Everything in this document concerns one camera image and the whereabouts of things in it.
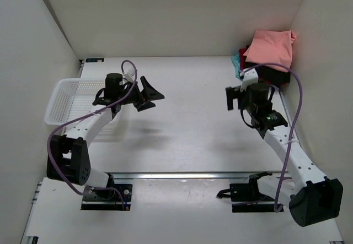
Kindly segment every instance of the teal cloth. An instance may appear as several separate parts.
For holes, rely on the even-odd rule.
[[[235,68],[235,70],[236,70],[236,77],[237,77],[239,80],[241,80],[241,79],[240,79],[240,56],[239,56],[239,54],[233,55],[233,56],[231,57],[231,59],[232,59],[234,68]]]

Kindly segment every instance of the white floor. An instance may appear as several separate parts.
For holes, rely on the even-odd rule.
[[[122,60],[86,63],[82,78],[120,72]],[[139,77],[145,75],[165,100],[142,112],[131,105],[124,107],[119,120],[89,147],[92,167],[105,172],[282,169],[257,131],[242,122],[239,111],[227,111],[225,88],[239,84],[229,57],[131,60]],[[278,95],[274,109],[285,115]],[[81,197],[65,183],[44,179],[26,235],[37,236],[38,244],[328,244],[342,240],[335,220],[302,228],[288,210],[233,214],[229,200],[215,198],[229,183],[227,179],[134,179],[131,211],[106,212],[80,210]]]
[[[38,244],[329,244],[341,241],[335,220],[298,226],[283,213],[232,213],[217,199],[228,180],[133,182],[131,211],[80,210],[81,197],[63,182],[44,179],[27,236]]]
[[[124,59],[86,63],[81,78],[120,73]],[[120,119],[89,147],[94,168],[106,172],[282,169],[282,162],[257,131],[243,123],[239,111],[227,111],[225,88],[240,84],[230,57],[129,59],[136,64],[138,77],[146,76],[165,99],[142,112],[124,106]],[[274,109],[285,116],[278,94]]]

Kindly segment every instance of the pink cloth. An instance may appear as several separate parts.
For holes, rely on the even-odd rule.
[[[276,32],[256,30],[253,42],[244,53],[247,62],[253,63],[280,63],[290,68],[292,63],[292,44],[296,34],[291,31]],[[269,67],[281,72],[288,72],[278,66]]]

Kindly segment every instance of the white wall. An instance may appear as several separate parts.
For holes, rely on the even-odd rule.
[[[337,221],[353,243],[353,0],[304,0],[291,28],[297,33],[292,68],[304,92],[297,130],[313,161],[344,186]],[[296,83],[286,95],[294,111]]]
[[[303,0],[49,0],[79,58],[229,56]]]
[[[43,122],[79,62],[42,0],[0,0],[0,243],[19,243],[46,166]]]

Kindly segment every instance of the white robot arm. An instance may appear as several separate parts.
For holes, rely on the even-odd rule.
[[[283,163],[288,144],[292,143],[287,163],[291,180],[283,182],[278,199],[289,208],[298,225],[307,226],[337,217],[342,184],[337,179],[328,179],[299,142],[289,139],[290,127],[282,115],[272,109],[269,89],[268,84],[259,82],[255,69],[246,72],[241,86],[226,88],[228,110],[234,109],[233,100],[237,99],[240,114],[243,116],[243,110],[247,110],[252,118],[251,125],[247,125],[259,132]],[[250,177],[249,184],[259,199],[263,196],[275,199],[279,179],[264,172]]]
[[[53,135],[50,140],[50,151],[55,163],[62,174],[76,185],[87,187],[109,188],[114,184],[111,174],[91,168],[88,147],[99,131],[108,124],[121,110],[122,105],[133,104],[138,112],[155,107],[154,100],[164,99],[164,95],[154,89],[145,77],[141,77],[143,90],[140,92],[138,85],[131,83],[129,78],[122,74],[110,73],[105,78],[105,88],[96,94],[91,111],[101,111],[86,119],[79,121],[64,135]],[[103,107],[112,105],[110,109],[102,111]],[[47,176],[53,180],[63,181],[62,176],[48,158]],[[109,190],[99,190],[97,195],[107,198]]]

